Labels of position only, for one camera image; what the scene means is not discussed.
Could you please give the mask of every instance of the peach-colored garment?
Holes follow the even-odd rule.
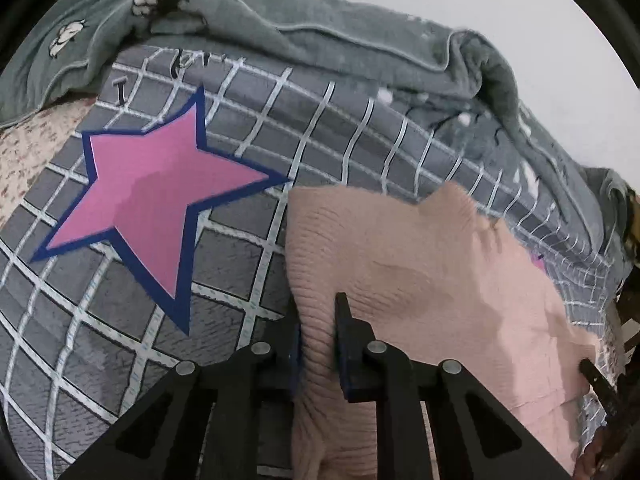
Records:
[[[597,339],[566,321],[552,282],[504,221],[491,223],[454,184],[420,205],[347,187],[294,188],[287,274],[302,322],[296,479],[375,476],[371,404],[347,404],[334,365],[334,295],[410,358],[462,362],[571,470],[578,363]]]

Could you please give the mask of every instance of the plaid fabric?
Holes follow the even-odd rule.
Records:
[[[283,314],[293,185],[345,184],[414,202],[453,179],[544,257],[569,319],[604,335],[604,307],[617,286],[609,244],[602,254],[591,252],[563,223],[543,183],[532,192],[513,170],[451,147],[452,129],[484,128],[519,167],[500,124],[478,102],[449,100],[446,109],[434,107],[433,124],[418,124],[401,113],[408,106],[388,106],[325,73],[260,56],[136,46],[113,63],[78,130],[150,128],[201,84],[210,144],[288,174],[292,183],[200,215],[189,337],[164,318],[107,243],[29,263],[87,183],[78,133],[0,232],[0,393],[18,452],[36,478],[60,475],[180,360],[227,359]],[[598,364],[609,371],[604,354]],[[592,397],[583,418],[587,439],[604,418]],[[290,419],[289,409],[265,407],[259,474],[290,477]]]

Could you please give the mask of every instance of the star print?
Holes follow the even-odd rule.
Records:
[[[33,260],[108,240],[188,334],[198,214],[288,181],[209,148],[204,116],[199,88],[174,118],[148,132],[83,132],[89,184]]]

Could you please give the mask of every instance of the white wall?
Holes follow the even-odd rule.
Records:
[[[640,92],[572,0],[352,0],[484,34],[511,63],[521,98],[582,164],[640,189]]]

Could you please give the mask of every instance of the beige fabric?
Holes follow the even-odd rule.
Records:
[[[503,221],[445,184],[420,205],[346,187],[289,196],[286,261],[302,322],[305,375],[292,435],[294,477],[376,472],[374,407],[342,399],[334,295],[415,360],[461,361],[567,469],[577,455],[578,373],[597,339],[566,322],[552,282]]]
[[[0,132],[0,227],[94,101],[85,98],[55,105]]]

